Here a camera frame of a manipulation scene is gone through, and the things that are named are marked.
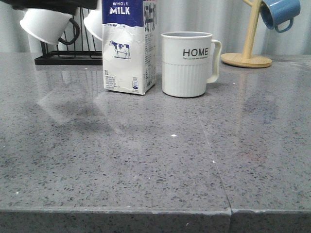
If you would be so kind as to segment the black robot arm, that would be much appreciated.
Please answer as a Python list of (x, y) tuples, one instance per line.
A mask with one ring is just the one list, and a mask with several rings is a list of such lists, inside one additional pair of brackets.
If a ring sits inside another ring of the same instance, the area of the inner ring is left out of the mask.
[(3, 0), (2, 2), (17, 10), (37, 8), (62, 12), (73, 11), (78, 7), (96, 9), (98, 3), (97, 0)]

